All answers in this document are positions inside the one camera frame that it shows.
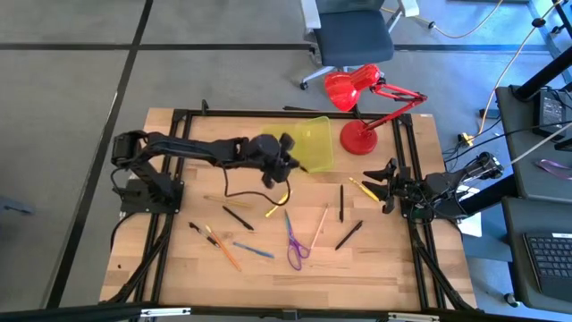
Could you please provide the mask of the translucent yellow-green supply box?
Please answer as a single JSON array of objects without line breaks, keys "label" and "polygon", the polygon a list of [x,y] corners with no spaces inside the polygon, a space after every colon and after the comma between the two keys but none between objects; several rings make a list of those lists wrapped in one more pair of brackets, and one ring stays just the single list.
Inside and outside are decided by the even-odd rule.
[{"label": "translucent yellow-green supply box", "polygon": [[332,129],[326,116],[296,123],[269,124],[261,133],[271,134],[276,139],[284,133],[289,134],[295,142],[290,155],[310,174],[333,168]]}]

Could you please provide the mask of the dark blue office chair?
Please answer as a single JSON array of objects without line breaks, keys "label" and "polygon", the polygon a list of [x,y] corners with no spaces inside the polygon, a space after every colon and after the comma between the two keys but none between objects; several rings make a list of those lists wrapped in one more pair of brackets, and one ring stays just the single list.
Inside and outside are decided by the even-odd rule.
[{"label": "dark blue office chair", "polygon": [[313,45],[311,55],[320,68],[303,78],[299,87],[334,70],[347,71],[364,64],[392,59],[390,32],[400,17],[419,15],[417,0],[397,0],[389,20],[382,14],[385,0],[298,0],[304,22],[304,39]]}]

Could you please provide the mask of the black diagonal pole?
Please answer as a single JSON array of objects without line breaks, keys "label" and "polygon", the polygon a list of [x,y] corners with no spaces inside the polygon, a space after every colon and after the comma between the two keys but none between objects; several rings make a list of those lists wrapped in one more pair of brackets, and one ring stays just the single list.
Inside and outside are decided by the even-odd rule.
[{"label": "black diagonal pole", "polygon": [[521,101],[532,98],[542,87],[562,74],[571,65],[572,46],[562,52],[522,86],[516,87],[513,91],[513,96]]}]

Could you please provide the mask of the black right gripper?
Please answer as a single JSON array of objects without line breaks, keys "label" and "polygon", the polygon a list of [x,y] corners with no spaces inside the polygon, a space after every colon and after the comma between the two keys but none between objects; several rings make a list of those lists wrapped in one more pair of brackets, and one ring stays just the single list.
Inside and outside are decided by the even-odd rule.
[{"label": "black right gripper", "polygon": [[374,171],[364,171],[363,175],[382,182],[389,180],[389,185],[380,185],[372,182],[362,181],[365,187],[370,190],[381,202],[383,202],[382,212],[390,214],[395,208],[395,197],[408,201],[416,208],[425,208],[426,200],[421,182],[411,177],[410,168],[400,168],[395,174],[398,167],[398,160],[391,158],[384,169]]}]

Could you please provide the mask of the black laptop keyboard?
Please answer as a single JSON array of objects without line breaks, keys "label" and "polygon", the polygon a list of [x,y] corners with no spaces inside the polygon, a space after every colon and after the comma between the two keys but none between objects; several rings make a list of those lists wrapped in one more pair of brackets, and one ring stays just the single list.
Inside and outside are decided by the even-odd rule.
[{"label": "black laptop keyboard", "polygon": [[572,302],[572,233],[524,233],[523,239],[540,292]]}]

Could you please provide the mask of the black desk leg beam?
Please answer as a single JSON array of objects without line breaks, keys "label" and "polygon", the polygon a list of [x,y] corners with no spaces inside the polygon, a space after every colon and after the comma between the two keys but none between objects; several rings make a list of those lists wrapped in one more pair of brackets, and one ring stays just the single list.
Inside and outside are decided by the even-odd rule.
[{"label": "black desk leg beam", "polygon": [[497,181],[495,184],[479,191],[472,197],[463,199],[460,206],[469,214],[481,212],[499,203],[504,197],[517,197],[517,185],[514,175]]}]

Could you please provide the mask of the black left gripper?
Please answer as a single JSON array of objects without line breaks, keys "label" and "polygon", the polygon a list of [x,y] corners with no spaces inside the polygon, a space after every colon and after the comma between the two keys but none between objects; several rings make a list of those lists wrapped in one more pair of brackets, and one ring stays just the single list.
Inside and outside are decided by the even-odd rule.
[{"label": "black left gripper", "polygon": [[289,152],[295,145],[294,139],[285,132],[279,138],[279,143],[281,150],[276,157],[267,162],[266,172],[262,176],[262,182],[267,189],[274,187],[274,178],[288,178],[293,169],[299,168],[299,161]]}]

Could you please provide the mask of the pink pencil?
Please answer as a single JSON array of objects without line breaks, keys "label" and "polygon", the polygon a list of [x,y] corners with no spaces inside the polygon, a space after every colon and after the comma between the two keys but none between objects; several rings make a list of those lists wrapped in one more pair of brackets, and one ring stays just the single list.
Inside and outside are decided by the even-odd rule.
[{"label": "pink pencil", "polygon": [[325,221],[325,218],[326,218],[326,216],[327,216],[327,214],[328,214],[329,208],[330,208],[330,204],[326,204],[325,207],[324,207],[324,211],[323,211],[323,213],[322,213],[322,215],[321,215],[319,224],[318,224],[317,228],[315,229],[315,233],[314,233],[312,242],[311,242],[311,244],[310,244],[310,250],[312,250],[312,249],[315,247],[315,244],[316,244],[316,241],[317,241],[317,239],[318,239],[318,237],[319,237],[319,234],[320,234],[320,232],[322,231],[322,228],[323,228],[323,225],[324,225],[324,221]]}]

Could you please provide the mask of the black crossbar with silver brackets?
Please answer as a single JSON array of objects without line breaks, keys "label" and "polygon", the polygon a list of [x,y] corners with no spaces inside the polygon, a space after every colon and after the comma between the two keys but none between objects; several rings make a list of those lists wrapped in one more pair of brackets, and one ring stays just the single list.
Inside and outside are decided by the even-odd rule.
[{"label": "black crossbar with silver brackets", "polygon": [[374,319],[382,322],[553,322],[483,313],[479,310],[424,309],[394,312],[345,309],[255,309],[189,306],[159,306],[152,302],[100,303],[56,309],[0,312],[0,322],[118,322],[135,318],[178,316],[231,316],[277,318],[298,321],[303,318]]}]

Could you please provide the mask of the purple scissors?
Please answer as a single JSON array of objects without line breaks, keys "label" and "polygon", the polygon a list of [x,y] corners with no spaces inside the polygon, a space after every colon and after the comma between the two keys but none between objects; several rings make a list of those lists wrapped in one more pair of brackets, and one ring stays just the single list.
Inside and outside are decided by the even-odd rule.
[{"label": "purple scissors", "polygon": [[288,235],[287,259],[290,266],[299,271],[302,268],[302,260],[309,257],[310,249],[296,239],[288,212],[284,211],[284,215]]}]

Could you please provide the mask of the red desk lamp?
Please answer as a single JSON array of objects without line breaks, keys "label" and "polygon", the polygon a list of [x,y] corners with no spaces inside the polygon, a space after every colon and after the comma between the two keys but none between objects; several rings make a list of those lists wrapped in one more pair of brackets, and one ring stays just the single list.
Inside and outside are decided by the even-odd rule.
[{"label": "red desk lamp", "polygon": [[[388,83],[374,64],[366,64],[354,72],[328,74],[324,79],[324,87],[328,98],[338,110],[357,115],[356,121],[343,126],[340,142],[349,153],[359,156],[371,153],[376,147],[378,136],[375,129],[377,127],[393,121],[427,100],[425,94]],[[395,102],[403,102],[404,106],[366,123],[358,116],[358,101],[361,93],[366,89],[375,95],[390,98]]]}]

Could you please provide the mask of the black marker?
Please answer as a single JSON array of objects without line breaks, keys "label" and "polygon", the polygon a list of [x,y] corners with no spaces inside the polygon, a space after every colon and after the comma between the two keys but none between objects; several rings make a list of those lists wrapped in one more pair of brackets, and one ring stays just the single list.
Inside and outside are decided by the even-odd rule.
[{"label": "black marker", "polygon": [[203,231],[199,226],[195,225],[192,222],[188,222],[189,227],[191,229],[194,229],[195,231],[197,231],[200,235],[202,235],[207,241],[209,241],[212,245],[214,245],[216,248],[220,249],[220,245],[215,241],[215,239],[209,235],[208,233],[206,233],[205,231]]}]

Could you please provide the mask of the black power adapter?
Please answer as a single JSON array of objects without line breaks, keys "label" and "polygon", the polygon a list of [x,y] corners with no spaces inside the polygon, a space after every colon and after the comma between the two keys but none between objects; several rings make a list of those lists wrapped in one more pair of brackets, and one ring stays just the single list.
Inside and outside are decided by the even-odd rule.
[{"label": "black power adapter", "polygon": [[549,137],[564,127],[568,112],[572,113],[572,97],[566,91],[541,90],[534,98],[532,132]]}]

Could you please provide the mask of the blue pen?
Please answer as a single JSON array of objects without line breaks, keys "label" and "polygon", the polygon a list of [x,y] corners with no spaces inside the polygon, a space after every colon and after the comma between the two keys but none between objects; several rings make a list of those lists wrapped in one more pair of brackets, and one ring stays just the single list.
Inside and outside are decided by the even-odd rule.
[{"label": "blue pen", "polygon": [[263,256],[263,257],[266,257],[266,258],[274,258],[274,255],[273,255],[272,253],[265,252],[265,251],[262,251],[262,250],[258,250],[258,249],[249,247],[248,245],[245,245],[245,244],[242,244],[242,243],[239,243],[239,242],[236,242],[236,241],[234,241],[234,242],[232,243],[232,245],[234,245],[234,246],[236,246],[236,247],[239,247],[239,248],[241,248],[241,249],[248,250],[248,251],[251,251],[251,252],[253,252],[253,253],[256,253],[256,254],[259,255],[259,256]]}]

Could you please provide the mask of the purple ribbon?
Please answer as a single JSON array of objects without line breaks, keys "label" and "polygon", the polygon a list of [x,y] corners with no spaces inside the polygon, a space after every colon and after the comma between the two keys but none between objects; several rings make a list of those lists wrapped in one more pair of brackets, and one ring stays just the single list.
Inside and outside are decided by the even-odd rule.
[{"label": "purple ribbon", "polygon": [[535,164],[549,174],[563,180],[572,181],[572,166],[562,165],[549,159],[541,159]]}]

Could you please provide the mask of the orange pencil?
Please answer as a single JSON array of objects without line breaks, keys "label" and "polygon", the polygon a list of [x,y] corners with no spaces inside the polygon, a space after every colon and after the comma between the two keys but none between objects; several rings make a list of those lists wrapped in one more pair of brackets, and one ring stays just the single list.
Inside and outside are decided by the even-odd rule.
[{"label": "orange pencil", "polygon": [[214,238],[215,242],[220,246],[222,252],[227,257],[227,259],[232,263],[232,265],[241,272],[242,269],[239,265],[239,262],[232,256],[232,254],[228,251],[228,249],[224,246],[222,240],[215,234],[215,232],[211,229],[209,225],[205,225],[206,230],[209,232],[212,238]]}]

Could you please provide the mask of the yellow pen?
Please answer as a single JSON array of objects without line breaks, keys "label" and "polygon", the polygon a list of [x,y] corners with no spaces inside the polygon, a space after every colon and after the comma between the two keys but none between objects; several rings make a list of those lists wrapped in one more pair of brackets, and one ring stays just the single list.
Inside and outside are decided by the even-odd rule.
[{"label": "yellow pen", "polygon": [[370,191],[364,184],[358,182],[352,177],[349,177],[349,181],[356,185],[360,190],[362,190],[370,199],[374,200],[375,202],[380,202],[378,197]]},{"label": "yellow pen", "polygon": [[278,204],[277,204],[277,205],[274,205],[272,208],[270,208],[270,209],[265,213],[265,217],[269,217],[273,212],[275,212],[275,211],[278,209],[278,207],[283,206],[283,205],[289,200],[289,197],[290,197],[290,193],[289,193],[289,192],[286,192],[286,193],[281,197],[281,199],[278,201]]}]

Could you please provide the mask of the white paper sheet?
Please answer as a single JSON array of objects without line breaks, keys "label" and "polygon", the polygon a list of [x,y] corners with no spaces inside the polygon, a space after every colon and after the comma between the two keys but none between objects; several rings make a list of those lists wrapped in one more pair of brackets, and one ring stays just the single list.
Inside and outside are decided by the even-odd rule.
[{"label": "white paper sheet", "polygon": [[[466,185],[460,185],[457,188],[457,193],[461,194],[460,200],[472,197],[480,190],[477,188],[469,187]],[[482,214],[477,212],[472,216],[465,219],[456,220],[457,228],[465,235],[474,236],[480,238],[483,235],[482,232]]]}]

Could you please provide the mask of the dark grey side desk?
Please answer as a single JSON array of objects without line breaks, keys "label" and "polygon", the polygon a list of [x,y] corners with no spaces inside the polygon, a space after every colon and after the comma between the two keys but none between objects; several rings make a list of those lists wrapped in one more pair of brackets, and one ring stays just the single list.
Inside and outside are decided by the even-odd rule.
[{"label": "dark grey side desk", "polygon": [[524,233],[572,233],[572,204],[505,198],[501,206],[512,253],[509,268],[516,300],[531,309],[572,314],[572,302],[540,292],[523,239]]},{"label": "dark grey side desk", "polygon": [[[530,130],[534,125],[533,101],[519,101],[510,87],[498,87],[495,92],[502,125],[507,133],[509,159],[512,160],[541,142],[543,137]],[[542,159],[572,167],[572,151],[558,151],[552,141],[543,143],[512,166],[519,195],[525,199],[572,204],[572,180],[543,170],[536,164]]]}]

